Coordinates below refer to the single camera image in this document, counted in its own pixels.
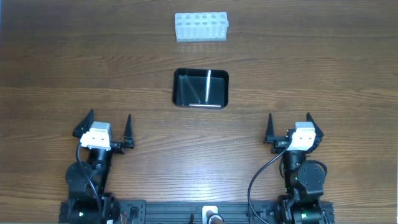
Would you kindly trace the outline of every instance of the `wooden table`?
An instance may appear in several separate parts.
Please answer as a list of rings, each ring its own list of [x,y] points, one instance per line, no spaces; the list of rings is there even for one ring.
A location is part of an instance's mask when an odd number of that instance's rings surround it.
[[[176,12],[227,11],[226,42],[177,44]],[[285,134],[310,111],[325,133],[337,223],[395,223],[398,2],[3,0],[0,222],[57,222],[75,161],[73,128],[94,109],[136,148],[115,156],[108,191],[148,201],[245,202]],[[172,103],[179,67],[229,72],[223,110]],[[277,165],[253,199],[284,194]]]

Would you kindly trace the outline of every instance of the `wood grain surface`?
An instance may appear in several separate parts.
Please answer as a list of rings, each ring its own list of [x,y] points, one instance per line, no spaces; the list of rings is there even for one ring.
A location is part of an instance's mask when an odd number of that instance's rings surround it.
[[[174,14],[208,11],[228,12],[227,41],[177,44]],[[285,134],[309,111],[336,222],[395,223],[397,12],[397,1],[3,0],[0,222],[57,222],[72,130],[93,108],[116,139],[133,116],[136,148],[108,179],[117,198],[245,202],[274,156],[268,113]],[[228,71],[229,105],[176,107],[179,67]],[[274,165],[252,197],[280,194]]]

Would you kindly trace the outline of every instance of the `wooden tabletop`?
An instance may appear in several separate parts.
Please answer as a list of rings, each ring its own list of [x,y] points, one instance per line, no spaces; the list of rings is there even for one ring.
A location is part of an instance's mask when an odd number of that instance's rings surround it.
[[[177,44],[177,12],[228,12],[226,42]],[[337,223],[395,223],[398,2],[4,0],[0,59],[0,222],[57,222],[75,161],[73,128],[95,110],[136,148],[116,155],[108,192],[148,201],[245,202],[285,134],[311,112],[325,133]],[[177,68],[229,73],[222,110],[172,103]],[[284,194],[277,165],[252,199]]]

